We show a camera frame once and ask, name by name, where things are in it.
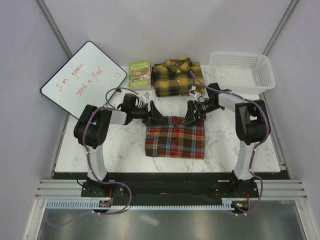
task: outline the green book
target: green book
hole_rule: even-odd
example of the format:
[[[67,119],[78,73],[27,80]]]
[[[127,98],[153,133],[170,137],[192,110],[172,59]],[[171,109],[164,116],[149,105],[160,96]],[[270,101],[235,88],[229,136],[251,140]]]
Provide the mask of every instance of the green book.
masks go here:
[[[139,61],[130,63],[128,87],[133,90],[151,89],[150,61]]]

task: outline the yellow plaid shirt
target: yellow plaid shirt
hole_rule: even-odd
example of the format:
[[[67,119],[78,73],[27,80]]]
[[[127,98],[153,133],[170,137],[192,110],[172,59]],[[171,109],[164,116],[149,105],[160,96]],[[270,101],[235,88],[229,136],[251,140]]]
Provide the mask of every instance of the yellow plaid shirt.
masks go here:
[[[205,83],[199,62],[191,62],[190,58],[168,59],[163,64],[154,65],[154,90],[158,97],[189,95],[192,85],[196,91],[204,94],[205,87],[192,78],[189,71]]]

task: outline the plaid shirt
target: plaid shirt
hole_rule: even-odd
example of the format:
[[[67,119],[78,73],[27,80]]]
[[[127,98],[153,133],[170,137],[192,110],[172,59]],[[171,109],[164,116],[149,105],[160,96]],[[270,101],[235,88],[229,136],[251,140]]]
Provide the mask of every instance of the plaid shirt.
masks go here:
[[[205,158],[205,125],[183,125],[184,117],[166,116],[162,125],[146,127],[145,155],[187,159]]]
[[[189,71],[205,83],[199,62],[191,62],[190,58],[168,59],[163,64],[154,65],[155,83],[154,89],[158,97],[189,95],[189,90],[195,80]],[[196,91],[204,94],[205,87],[199,82],[195,83]]]

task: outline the white plastic basket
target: white plastic basket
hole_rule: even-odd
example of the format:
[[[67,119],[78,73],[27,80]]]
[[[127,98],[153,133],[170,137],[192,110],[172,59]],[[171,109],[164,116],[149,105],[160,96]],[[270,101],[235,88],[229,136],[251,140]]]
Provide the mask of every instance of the white plastic basket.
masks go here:
[[[210,72],[221,89],[239,94],[261,94],[276,86],[271,63],[262,54],[213,52]]]

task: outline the marble tabletop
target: marble tabletop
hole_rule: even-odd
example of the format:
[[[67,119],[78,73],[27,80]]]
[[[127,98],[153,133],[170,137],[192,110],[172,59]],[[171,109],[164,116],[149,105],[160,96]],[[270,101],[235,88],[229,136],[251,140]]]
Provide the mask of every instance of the marble tabletop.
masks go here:
[[[209,66],[201,66],[205,83],[211,83]],[[191,96],[157,97],[153,90],[138,91],[150,93],[157,109],[164,116],[184,117],[187,101]],[[115,106],[122,103],[126,91],[116,92],[111,99]],[[242,94],[249,99],[257,95]],[[84,148],[73,136],[77,119],[69,117],[56,163],[56,172],[87,172]],[[139,119],[129,125],[110,125],[103,144],[104,163],[108,172],[231,172],[238,159],[240,141],[235,130],[235,114],[226,110],[208,113],[205,127],[204,159],[174,157],[149,157],[145,155],[146,126]],[[256,172],[279,172],[280,167],[271,137],[258,147],[253,169]]]

